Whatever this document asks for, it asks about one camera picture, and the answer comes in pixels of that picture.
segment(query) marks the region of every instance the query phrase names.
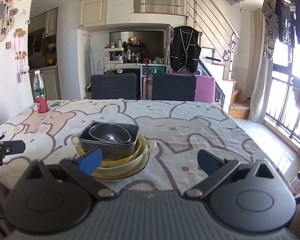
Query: green bottle label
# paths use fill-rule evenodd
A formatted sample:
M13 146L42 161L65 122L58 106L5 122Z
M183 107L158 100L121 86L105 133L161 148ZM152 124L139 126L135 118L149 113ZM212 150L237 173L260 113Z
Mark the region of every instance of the green bottle label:
M34 95L36 97L44 95L44 88L39 88L34 90Z

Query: stack of dishes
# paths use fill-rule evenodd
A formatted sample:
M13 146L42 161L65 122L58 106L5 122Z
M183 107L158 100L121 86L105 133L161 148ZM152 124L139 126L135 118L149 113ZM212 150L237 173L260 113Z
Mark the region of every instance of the stack of dishes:
M102 151L102 163L92 176L100 179L125 178L144 168L156 141L146 140L132 124L93 122L79 135L73 135L78 157L93 148Z

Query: dark gray chair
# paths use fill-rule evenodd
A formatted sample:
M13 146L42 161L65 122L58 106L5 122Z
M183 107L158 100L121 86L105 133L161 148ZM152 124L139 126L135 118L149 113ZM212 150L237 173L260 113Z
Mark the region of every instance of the dark gray chair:
M137 77L133 73L91 76L92 99L136 99Z
M152 77L152 100L194 101L196 77L155 73Z

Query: black t-shirt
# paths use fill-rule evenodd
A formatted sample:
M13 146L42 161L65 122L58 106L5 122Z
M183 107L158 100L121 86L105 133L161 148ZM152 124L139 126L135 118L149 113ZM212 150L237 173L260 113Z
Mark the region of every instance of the black t-shirt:
M279 18L279 40L294 48L294 15L282 0L276 0L274 13Z

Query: black vest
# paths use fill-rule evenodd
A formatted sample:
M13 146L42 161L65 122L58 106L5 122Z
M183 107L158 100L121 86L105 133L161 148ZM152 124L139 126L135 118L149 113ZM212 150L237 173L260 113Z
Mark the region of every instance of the black vest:
M201 48L198 45L199 32L189 26L174 28L174 39L170 46L171 68L179 72L188 70L190 74L197 71Z

